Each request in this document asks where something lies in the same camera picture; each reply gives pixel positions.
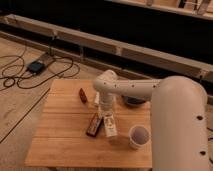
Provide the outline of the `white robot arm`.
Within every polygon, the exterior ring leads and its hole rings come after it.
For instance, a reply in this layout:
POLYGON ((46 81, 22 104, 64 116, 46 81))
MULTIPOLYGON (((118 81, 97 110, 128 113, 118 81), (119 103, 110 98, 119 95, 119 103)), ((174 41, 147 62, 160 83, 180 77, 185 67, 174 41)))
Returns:
POLYGON ((203 86, 184 76, 119 80, 112 70, 93 87, 102 102, 111 93, 149 101, 153 171, 210 171, 203 86))

